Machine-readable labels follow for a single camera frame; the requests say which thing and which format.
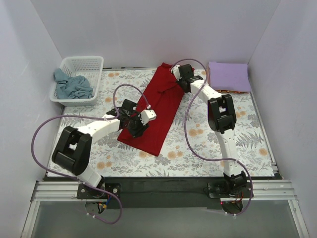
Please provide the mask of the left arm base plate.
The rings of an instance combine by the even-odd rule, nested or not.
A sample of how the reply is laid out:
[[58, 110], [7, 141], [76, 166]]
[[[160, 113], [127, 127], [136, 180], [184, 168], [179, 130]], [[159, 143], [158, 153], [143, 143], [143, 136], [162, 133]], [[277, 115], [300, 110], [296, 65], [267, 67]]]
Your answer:
[[[119, 183], [105, 183], [101, 182], [97, 188], [113, 193], [115, 196], [120, 196], [121, 185]], [[104, 192], [97, 191], [80, 183], [77, 190], [77, 199], [108, 199], [109, 195]]]

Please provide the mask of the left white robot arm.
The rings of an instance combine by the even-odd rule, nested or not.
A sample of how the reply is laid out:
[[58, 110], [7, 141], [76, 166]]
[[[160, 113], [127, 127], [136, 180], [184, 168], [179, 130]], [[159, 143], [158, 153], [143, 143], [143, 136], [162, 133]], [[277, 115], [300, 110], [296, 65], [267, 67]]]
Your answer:
[[137, 104], [126, 99], [121, 107], [107, 112], [103, 120], [78, 128], [65, 127], [53, 151], [52, 161], [84, 182], [94, 198], [104, 198], [105, 179], [89, 164], [92, 144], [124, 128], [133, 138], [140, 137], [156, 117], [150, 106], [138, 112]]

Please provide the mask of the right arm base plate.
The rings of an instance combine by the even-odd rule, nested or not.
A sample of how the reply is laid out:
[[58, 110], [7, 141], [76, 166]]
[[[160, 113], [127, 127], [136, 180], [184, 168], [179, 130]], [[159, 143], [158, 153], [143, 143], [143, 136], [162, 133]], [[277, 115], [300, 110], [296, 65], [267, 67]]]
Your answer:
[[219, 180], [209, 182], [204, 192], [210, 198], [243, 198], [254, 197], [251, 192], [251, 183], [247, 182], [245, 185], [230, 186], [226, 181]]

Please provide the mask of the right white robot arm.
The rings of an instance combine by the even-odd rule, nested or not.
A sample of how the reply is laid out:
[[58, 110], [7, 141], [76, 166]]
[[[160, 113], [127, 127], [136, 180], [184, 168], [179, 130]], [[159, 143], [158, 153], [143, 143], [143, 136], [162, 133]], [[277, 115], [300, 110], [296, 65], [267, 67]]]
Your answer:
[[238, 163], [234, 131], [237, 119], [231, 95], [212, 89], [202, 77], [194, 74], [189, 64], [176, 64], [171, 68], [171, 73], [185, 93], [192, 93], [207, 105], [208, 124], [217, 136], [224, 162], [224, 181], [210, 188], [218, 194], [237, 196], [246, 187], [247, 176]]

